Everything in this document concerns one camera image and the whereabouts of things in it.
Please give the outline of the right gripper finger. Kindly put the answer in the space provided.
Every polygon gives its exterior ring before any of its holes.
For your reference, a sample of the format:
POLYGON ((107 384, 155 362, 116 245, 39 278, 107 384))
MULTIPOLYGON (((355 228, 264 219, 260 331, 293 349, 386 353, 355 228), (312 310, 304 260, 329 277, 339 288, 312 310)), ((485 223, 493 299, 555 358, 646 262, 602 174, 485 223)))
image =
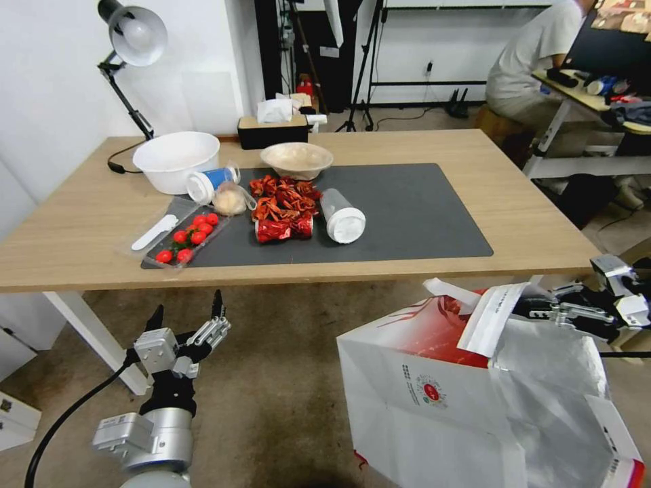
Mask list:
POLYGON ((567 302, 519 302, 518 315, 528 319, 548 320, 564 325, 572 325, 577 319, 596 321, 607 325, 615 323, 615 318, 605 310, 567 302))
POLYGON ((524 304, 526 305, 550 305, 560 303, 571 303, 578 305, 590 305, 586 291, 591 292, 581 283, 569 283, 553 289, 544 289, 538 284, 529 283, 524 289, 524 304))

